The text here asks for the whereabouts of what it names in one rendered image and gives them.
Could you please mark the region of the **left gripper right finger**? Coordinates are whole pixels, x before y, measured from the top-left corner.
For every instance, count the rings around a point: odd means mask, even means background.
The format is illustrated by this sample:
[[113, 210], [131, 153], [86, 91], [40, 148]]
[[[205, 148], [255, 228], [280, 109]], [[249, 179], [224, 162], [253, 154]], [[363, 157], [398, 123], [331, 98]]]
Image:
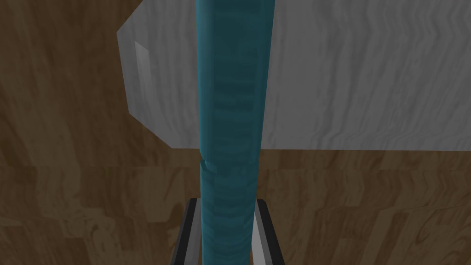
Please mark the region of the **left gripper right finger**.
[[285, 265], [267, 204], [257, 199], [252, 235], [253, 265]]

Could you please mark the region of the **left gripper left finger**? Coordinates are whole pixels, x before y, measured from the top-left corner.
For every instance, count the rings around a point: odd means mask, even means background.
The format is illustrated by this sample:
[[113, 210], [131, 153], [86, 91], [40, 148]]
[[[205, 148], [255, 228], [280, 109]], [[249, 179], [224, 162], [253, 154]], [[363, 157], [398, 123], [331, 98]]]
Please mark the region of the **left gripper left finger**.
[[201, 200], [190, 198], [173, 251], [171, 265], [198, 265], [201, 244]]

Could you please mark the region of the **teal bar handle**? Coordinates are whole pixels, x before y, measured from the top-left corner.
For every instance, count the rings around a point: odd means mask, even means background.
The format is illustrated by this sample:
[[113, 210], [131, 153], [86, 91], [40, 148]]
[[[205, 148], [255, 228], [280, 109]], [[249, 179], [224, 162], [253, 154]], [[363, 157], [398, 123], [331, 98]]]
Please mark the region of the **teal bar handle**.
[[203, 265], [249, 265], [275, 0], [196, 0]]

